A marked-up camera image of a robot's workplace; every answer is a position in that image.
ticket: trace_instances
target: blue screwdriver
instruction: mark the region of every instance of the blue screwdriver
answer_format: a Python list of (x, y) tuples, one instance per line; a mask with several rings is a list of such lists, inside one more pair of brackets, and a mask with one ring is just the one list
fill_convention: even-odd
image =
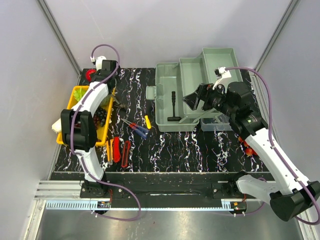
[(134, 132), (136, 132), (140, 137), (142, 137), (144, 140), (147, 139), (147, 133), (149, 132), (148, 129), (142, 127), (142, 126), (139, 126), (138, 124), (136, 123), (133, 123), (133, 122), (130, 122), (130, 121), (127, 121), (123, 118), (120, 118), (122, 121), (124, 121), (126, 124), (129, 125), (130, 128), (132, 128), (132, 130)]

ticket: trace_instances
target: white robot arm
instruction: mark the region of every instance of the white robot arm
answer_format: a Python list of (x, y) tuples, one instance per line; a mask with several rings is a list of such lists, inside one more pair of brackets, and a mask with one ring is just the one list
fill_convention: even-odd
[[(215, 71), (221, 80), (231, 76), (226, 75), (228, 72), (225, 68)], [(230, 195), (248, 194), (262, 200), (284, 221), (313, 206), (315, 201), (305, 188), (317, 200), (320, 196), (320, 183), (310, 182), (291, 162), (272, 135), (273, 144), (271, 144), (268, 124), (259, 112), (251, 109), (251, 92), (245, 83), (231, 82), (226, 91), (222, 84), (202, 84), (183, 101), (191, 109), (196, 109), (197, 106), (192, 103), (196, 104), (199, 101), (192, 100), (197, 98), (204, 101), (202, 107), (204, 111), (215, 108), (229, 117), (232, 130), (258, 154), (275, 180), (275, 183), (267, 183), (242, 171), (226, 183)]]
[(117, 74), (112, 76), (107, 83), (101, 83), (100, 81), (109, 76), (115, 70), (116, 65), (116, 61), (107, 60), (104, 56), (97, 57), (95, 62), (96, 72), (91, 76), (92, 82), (89, 84), (88, 90), (72, 109), (64, 109), (61, 112), (62, 140), (65, 144), (70, 145), (72, 118), (78, 110), (75, 121), (81, 124), (80, 128), (75, 128), (73, 132), (74, 153), (77, 155), (82, 168), (85, 169), (86, 167), (88, 169), (88, 172), (84, 175), (85, 180), (92, 183), (96, 181), (89, 176), (89, 173), (98, 180), (102, 180), (105, 176), (96, 154), (97, 131), (93, 116), (102, 100), (115, 87)]

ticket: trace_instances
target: table surface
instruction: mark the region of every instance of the table surface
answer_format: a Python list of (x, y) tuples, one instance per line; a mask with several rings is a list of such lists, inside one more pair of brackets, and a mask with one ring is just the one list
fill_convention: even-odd
[[(116, 97), (127, 105), (127, 110), (113, 108), (108, 138), (119, 136), (123, 142), (131, 142), (129, 165), (108, 164), (106, 148), (96, 147), (102, 168), (106, 172), (267, 172), (266, 166), (257, 156), (247, 156), (245, 147), (232, 131), (203, 132), (200, 124), (193, 132), (160, 132), (155, 123), (154, 101), (146, 100), (146, 87), (155, 85), (155, 68), (122, 68), (116, 86)], [(82, 74), (80, 85), (89, 82)], [(243, 81), (252, 91), (252, 106), (258, 103), (247, 71), (241, 72)], [(146, 126), (148, 115), (152, 129), (147, 140), (143, 140), (124, 124), (120, 118)], [(51, 179), (72, 180), (72, 176), (83, 175), (76, 156), (68, 146), (62, 145)]]

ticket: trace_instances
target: yellow tray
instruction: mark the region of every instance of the yellow tray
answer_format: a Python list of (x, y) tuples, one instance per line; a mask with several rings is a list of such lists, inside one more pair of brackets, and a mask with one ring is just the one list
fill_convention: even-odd
[[(68, 103), (68, 106), (66, 107), (66, 109), (71, 109), (74, 105), (76, 105), (78, 103), (77, 100), (74, 98), (74, 92), (80, 88), (87, 91), (89, 86), (75, 86), (72, 90), (72, 93), (71, 93), (71, 96), (69, 99), (69, 103)], [(98, 129), (96, 130), (97, 138), (99, 140), (101, 140), (101, 141), (97, 141), (95, 143), (95, 146), (97, 146), (97, 147), (101, 147), (101, 146), (106, 145), (107, 133), (108, 133), (108, 127), (109, 127), (109, 122), (110, 122), (111, 113), (112, 113), (113, 102), (114, 102), (114, 99), (111, 97), (110, 102), (109, 102), (109, 106), (103, 107), (103, 109), (105, 109), (107, 111), (107, 115), (106, 115), (105, 125), (103, 127), (98, 126)], [(62, 144), (62, 145), (64, 144), (64, 142), (62, 141), (62, 133), (61, 132), (59, 132), (58, 136), (56, 137), (56, 142), (58, 144)]]

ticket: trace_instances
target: gray wall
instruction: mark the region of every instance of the gray wall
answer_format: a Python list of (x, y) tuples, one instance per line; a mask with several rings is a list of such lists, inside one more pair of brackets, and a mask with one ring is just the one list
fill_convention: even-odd
[(320, 181), (319, 13), (319, 1), (301, 1), (260, 71), (281, 147), (311, 181)]
[[(254, 67), (290, 0), (46, 0), (79, 65), (108, 43), (121, 66), (155, 67), (196, 57), (203, 47), (235, 48)], [(107, 56), (115, 57), (112, 51)]]
[(77, 76), (35, 0), (1, 0), (0, 33), (0, 238), (17, 240)]

